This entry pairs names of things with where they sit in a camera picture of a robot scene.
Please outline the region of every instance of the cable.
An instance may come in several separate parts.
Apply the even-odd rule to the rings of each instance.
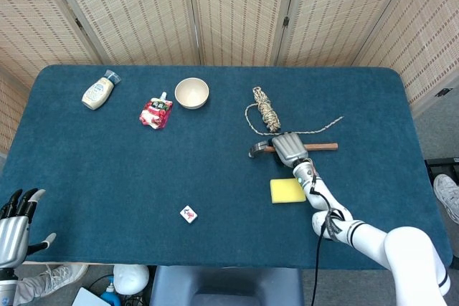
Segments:
[[[97,282],[99,282],[101,279],[105,279],[106,277],[109,277],[109,276],[113,276],[113,274],[109,274],[109,275],[103,275],[102,277],[99,277],[97,280],[95,280],[87,290],[91,290],[91,288],[93,287],[93,285],[95,285]]]
[[[322,225],[321,235],[318,237],[317,250],[316,250],[316,272],[314,277],[314,290],[313,290],[313,299],[311,301],[311,306],[314,306],[314,301],[316,300],[316,290],[317,290],[317,280],[318,280],[318,259],[321,251],[321,242],[323,238],[323,233],[325,232],[325,223]]]
[[[140,295],[127,298],[126,300],[123,301],[123,306],[134,306],[131,300],[137,302],[136,306],[139,306],[139,303],[140,303],[140,306],[146,306],[146,302],[143,300],[142,296]]]
[[[247,123],[249,126],[253,129],[254,132],[256,132],[258,135],[281,135],[282,133],[275,133],[276,130],[280,129],[280,121],[278,115],[275,113],[273,108],[271,107],[271,101],[267,97],[267,95],[261,90],[261,87],[257,86],[252,89],[253,95],[255,98],[255,102],[245,108],[245,119],[247,120]],[[270,130],[270,133],[261,133],[255,127],[252,125],[252,123],[249,120],[249,109],[252,107],[258,107],[258,110],[260,111],[262,115],[263,122],[266,123],[266,127]],[[312,130],[312,131],[306,131],[306,132],[292,132],[296,134],[317,134],[321,133],[327,129],[329,129],[332,125],[335,123],[341,121],[343,119],[343,116],[340,116],[339,118],[331,121],[328,125],[325,125],[321,129],[318,130]]]

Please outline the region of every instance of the silver robotic hand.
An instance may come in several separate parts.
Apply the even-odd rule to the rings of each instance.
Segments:
[[[19,189],[0,209],[0,305],[13,305],[17,277],[14,269],[26,256],[47,249],[55,240],[50,234],[43,242],[29,245],[29,228],[44,189],[31,189],[24,193]]]

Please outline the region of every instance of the mayonnaise bottle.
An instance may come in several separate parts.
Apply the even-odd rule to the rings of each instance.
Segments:
[[[92,84],[86,90],[81,101],[91,110],[96,110],[110,96],[113,87],[121,81],[121,78],[114,71],[107,70],[104,77]]]

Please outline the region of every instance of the robotic arm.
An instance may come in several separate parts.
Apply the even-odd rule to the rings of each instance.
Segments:
[[[386,233],[354,220],[331,195],[297,134],[279,135],[273,145],[281,161],[293,168],[311,206],[319,210],[312,219],[317,235],[348,244],[392,271],[397,305],[446,305],[443,295],[450,289],[450,278],[425,232],[400,227]]]
[[[55,240],[50,234],[43,242],[29,246],[29,228],[44,189],[26,192],[18,204],[22,190],[18,190],[0,209],[0,305],[12,306],[18,278],[14,269],[26,256],[47,249]]]

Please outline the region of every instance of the rope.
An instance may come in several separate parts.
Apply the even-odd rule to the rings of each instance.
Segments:
[[[248,105],[245,108],[245,119],[247,120],[247,123],[249,126],[253,129],[254,132],[256,132],[258,135],[281,135],[282,133],[274,133],[275,131],[280,129],[280,121],[278,115],[275,113],[273,108],[271,107],[271,101],[267,97],[267,95],[261,90],[261,87],[257,86],[252,89],[253,91],[253,97],[255,99],[256,103],[253,103],[251,105]],[[249,120],[249,109],[252,107],[258,107],[258,110],[260,111],[262,115],[263,122],[266,123],[266,128],[270,130],[270,133],[261,133],[255,127],[252,125],[252,123]],[[296,134],[317,134],[320,132],[323,132],[327,129],[329,129],[332,125],[335,123],[341,121],[344,116],[340,116],[339,118],[331,121],[328,125],[322,127],[319,130],[312,130],[312,131],[306,131],[306,132],[293,132]]]

